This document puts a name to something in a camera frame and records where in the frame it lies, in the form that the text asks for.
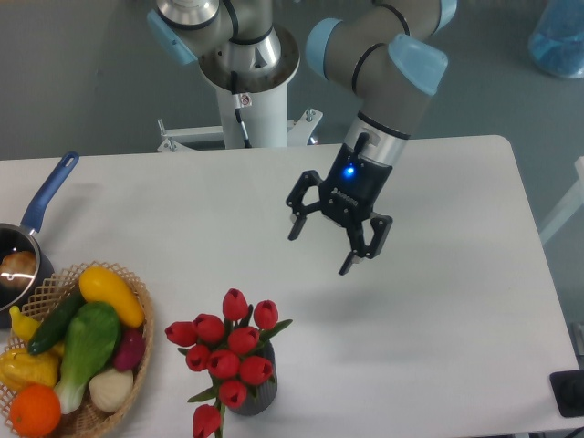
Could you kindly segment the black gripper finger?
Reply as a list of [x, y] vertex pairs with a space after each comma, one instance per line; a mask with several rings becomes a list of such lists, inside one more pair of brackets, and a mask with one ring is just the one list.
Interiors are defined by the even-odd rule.
[[372, 231], [372, 237], [368, 243], [365, 242], [363, 221], [349, 219], [341, 225], [346, 231], [350, 244], [350, 251], [339, 270], [341, 276], [346, 275], [360, 260], [373, 259], [381, 253], [393, 219], [388, 215], [372, 213], [368, 222]]
[[311, 187], [319, 187], [322, 179], [315, 170], [304, 171], [299, 176], [286, 199], [286, 205], [291, 208], [293, 226], [288, 234], [289, 241], [296, 240], [306, 223], [308, 216], [320, 210], [320, 200], [314, 203], [304, 204], [304, 197]]

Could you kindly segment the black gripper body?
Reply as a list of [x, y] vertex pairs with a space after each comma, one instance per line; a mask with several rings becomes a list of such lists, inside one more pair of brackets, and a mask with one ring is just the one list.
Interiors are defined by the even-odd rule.
[[343, 144], [327, 178], [318, 186], [321, 212], [337, 225], [357, 228], [370, 218], [391, 166], [354, 153]]

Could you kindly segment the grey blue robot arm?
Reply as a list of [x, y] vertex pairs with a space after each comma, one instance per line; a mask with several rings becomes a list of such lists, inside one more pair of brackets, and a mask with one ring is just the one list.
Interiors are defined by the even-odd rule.
[[327, 18], [300, 47], [269, 1], [157, 1], [151, 33], [178, 63], [197, 63], [214, 87], [225, 146], [284, 147], [287, 86], [301, 61], [361, 101], [326, 177], [301, 174], [287, 197], [300, 234], [319, 212], [348, 236], [342, 273], [376, 257], [392, 219], [374, 204], [448, 66], [426, 39], [447, 25], [454, 1], [379, 1], [351, 23]]

